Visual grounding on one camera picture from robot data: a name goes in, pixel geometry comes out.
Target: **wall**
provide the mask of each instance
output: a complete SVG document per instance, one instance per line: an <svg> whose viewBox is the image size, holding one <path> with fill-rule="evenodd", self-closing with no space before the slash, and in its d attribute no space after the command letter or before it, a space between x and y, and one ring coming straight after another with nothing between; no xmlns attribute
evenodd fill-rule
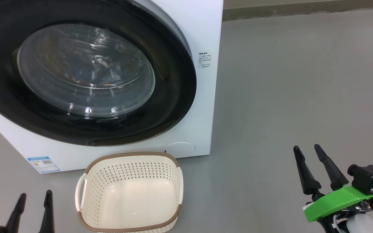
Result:
<svg viewBox="0 0 373 233"><path fill-rule="evenodd" d="M310 3L330 0L224 0L224 9L251 7L251 6L269 6L291 3Z"/></svg>

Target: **green 3d-printed part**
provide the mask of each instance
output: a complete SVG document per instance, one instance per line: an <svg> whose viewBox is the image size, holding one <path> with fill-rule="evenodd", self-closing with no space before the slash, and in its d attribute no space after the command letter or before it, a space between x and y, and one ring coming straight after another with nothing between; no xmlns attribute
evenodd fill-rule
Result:
<svg viewBox="0 0 373 233"><path fill-rule="evenodd" d="M305 209L305 215L309 222L316 221L372 197L373 195L365 195L352 186L343 186L311 204Z"/></svg>

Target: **front-loading washing machine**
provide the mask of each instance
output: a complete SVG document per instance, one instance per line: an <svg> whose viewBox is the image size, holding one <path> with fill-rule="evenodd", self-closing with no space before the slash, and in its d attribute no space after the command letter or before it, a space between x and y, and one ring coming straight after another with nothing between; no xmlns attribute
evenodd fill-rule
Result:
<svg viewBox="0 0 373 233"><path fill-rule="evenodd" d="M0 0L0 133L40 173L209 154L221 17L222 0Z"/></svg>

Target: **gray floor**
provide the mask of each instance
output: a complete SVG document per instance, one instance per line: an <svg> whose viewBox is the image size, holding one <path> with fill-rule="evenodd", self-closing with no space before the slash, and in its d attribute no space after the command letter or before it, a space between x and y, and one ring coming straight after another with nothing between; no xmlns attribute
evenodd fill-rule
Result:
<svg viewBox="0 0 373 233"><path fill-rule="evenodd" d="M180 159L172 232L321 232L301 210L310 198L292 152L301 147L330 192L315 143L343 171L373 164L373 10L223 23L212 153ZM38 232L51 189L56 231L86 232L74 208L81 174L39 175L0 135L0 225L26 192L20 232Z"/></svg>

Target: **white perforated basket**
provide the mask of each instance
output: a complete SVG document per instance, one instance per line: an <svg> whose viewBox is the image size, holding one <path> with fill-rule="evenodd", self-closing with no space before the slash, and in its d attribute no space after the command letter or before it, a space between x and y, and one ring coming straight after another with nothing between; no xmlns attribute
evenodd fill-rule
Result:
<svg viewBox="0 0 373 233"><path fill-rule="evenodd" d="M175 158L133 152L93 161L77 183L75 202L81 224L90 231L164 233L176 223L183 193Z"/></svg>

